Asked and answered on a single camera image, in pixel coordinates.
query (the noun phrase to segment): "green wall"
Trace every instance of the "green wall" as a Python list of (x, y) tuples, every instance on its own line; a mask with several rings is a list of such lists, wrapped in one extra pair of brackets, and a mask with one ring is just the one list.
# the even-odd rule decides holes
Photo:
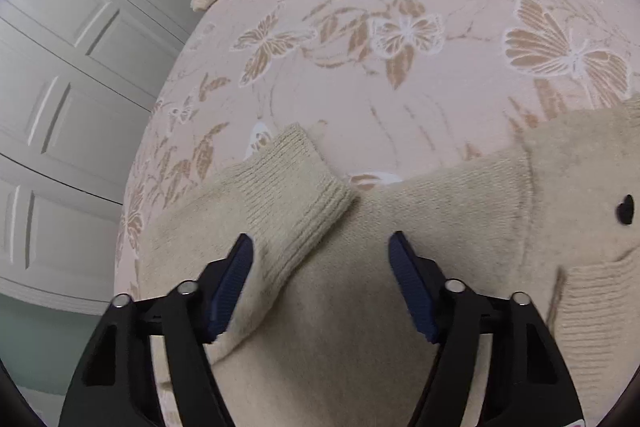
[(17, 385), (64, 395), (99, 319), (0, 295), (0, 359)]

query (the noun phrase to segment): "beige cardigan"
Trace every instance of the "beige cardigan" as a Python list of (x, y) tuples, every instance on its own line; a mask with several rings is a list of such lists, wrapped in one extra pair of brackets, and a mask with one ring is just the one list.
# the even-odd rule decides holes
[[(595, 425), (640, 362), (640, 218), (626, 227), (615, 216), (640, 187), (639, 126), (638, 98), (572, 112), (503, 152), (358, 195), (291, 126), (147, 230), (142, 296), (197, 277), (248, 232), (254, 267), (207, 348), (236, 425), (405, 426), (434, 347), (388, 265), (388, 237), (404, 230), (446, 276), (532, 296)], [(464, 425), (481, 401), (475, 384)]]

